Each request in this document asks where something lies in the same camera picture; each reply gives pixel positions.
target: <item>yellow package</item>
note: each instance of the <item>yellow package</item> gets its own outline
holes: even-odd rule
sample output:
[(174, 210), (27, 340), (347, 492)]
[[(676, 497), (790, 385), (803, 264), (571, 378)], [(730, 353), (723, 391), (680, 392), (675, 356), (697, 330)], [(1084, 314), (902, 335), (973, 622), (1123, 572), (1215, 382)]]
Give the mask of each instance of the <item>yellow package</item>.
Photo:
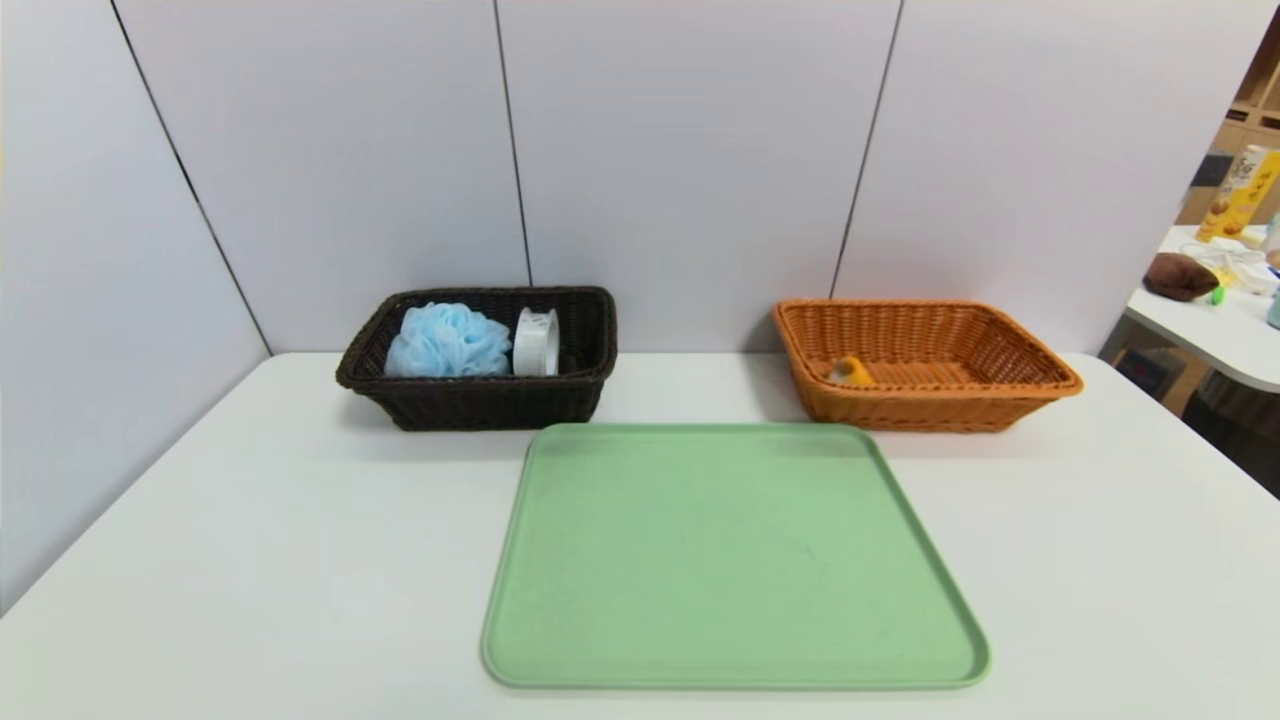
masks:
[(1266, 200), (1271, 183), (1280, 173), (1280, 151), (1261, 145), (1249, 145), (1235, 156), (1231, 169), (1217, 188), (1217, 196), (1208, 205), (1196, 240), (1208, 242), (1213, 237), (1240, 237), (1253, 219), (1258, 205)]

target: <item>yellow object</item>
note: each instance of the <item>yellow object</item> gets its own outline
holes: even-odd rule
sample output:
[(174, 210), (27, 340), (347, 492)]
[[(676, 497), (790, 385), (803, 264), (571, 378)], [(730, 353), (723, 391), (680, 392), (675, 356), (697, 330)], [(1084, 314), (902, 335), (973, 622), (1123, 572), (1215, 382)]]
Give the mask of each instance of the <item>yellow object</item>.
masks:
[(1231, 163), (1226, 178), (1217, 188), (1217, 196), (1208, 205), (1196, 240), (1208, 242), (1213, 237), (1229, 237), (1248, 242), (1244, 228), (1253, 219), (1258, 204), (1280, 173), (1280, 151), (1261, 145), (1249, 145)]
[(845, 383), (851, 386), (872, 386), (876, 380), (872, 379), (872, 374), (867, 372), (867, 366), (863, 361), (854, 357), (852, 355), (845, 355), (840, 360), (836, 360), (836, 365), (831, 369), (831, 374), (827, 379), (833, 383)]
[(1210, 272), (1217, 278), (1217, 287), (1231, 287), (1236, 283), (1235, 273), (1226, 268), (1210, 268)]

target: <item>white wall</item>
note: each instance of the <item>white wall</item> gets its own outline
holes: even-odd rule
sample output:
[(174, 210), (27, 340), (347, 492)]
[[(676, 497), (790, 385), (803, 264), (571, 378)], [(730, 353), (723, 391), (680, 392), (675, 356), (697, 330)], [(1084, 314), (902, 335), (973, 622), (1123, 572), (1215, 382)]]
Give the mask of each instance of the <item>white wall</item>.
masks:
[(492, 0), (118, 0), (273, 351), (529, 284)]
[(992, 302), (1098, 350), (1275, 0), (908, 0), (837, 296)]
[(110, 3), (4, 12), (8, 609), (266, 354)]
[(535, 284), (623, 350), (776, 338), (831, 292), (897, 0), (498, 0)]

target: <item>plastic tray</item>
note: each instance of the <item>plastic tray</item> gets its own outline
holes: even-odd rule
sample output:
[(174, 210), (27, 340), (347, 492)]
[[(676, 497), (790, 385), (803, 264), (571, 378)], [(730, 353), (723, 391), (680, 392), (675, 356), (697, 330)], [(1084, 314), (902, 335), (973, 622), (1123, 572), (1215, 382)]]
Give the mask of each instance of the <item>plastic tray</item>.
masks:
[(556, 425), (481, 641), (548, 688), (952, 688), (989, 652), (876, 445), (845, 425)]

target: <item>tape roll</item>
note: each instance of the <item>tape roll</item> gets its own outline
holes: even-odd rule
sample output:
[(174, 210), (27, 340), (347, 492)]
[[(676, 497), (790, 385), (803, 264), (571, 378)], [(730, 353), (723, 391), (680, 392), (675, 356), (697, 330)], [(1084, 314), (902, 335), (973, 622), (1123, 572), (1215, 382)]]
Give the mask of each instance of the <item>tape roll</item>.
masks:
[(545, 378), (559, 370), (559, 319), (556, 310), (520, 311), (516, 342), (511, 350), (511, 369), (516, 375)]

